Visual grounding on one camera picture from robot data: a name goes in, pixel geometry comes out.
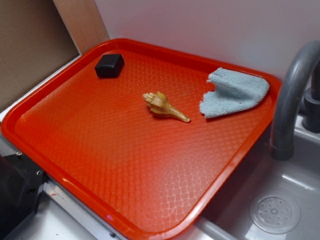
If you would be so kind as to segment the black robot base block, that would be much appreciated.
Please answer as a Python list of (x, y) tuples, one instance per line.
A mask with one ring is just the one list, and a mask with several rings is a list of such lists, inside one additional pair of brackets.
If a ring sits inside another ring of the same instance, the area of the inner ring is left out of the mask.
[(38, 211), (46, 174), (28, 156), (0, 157), (0, 238), (7, 240)]

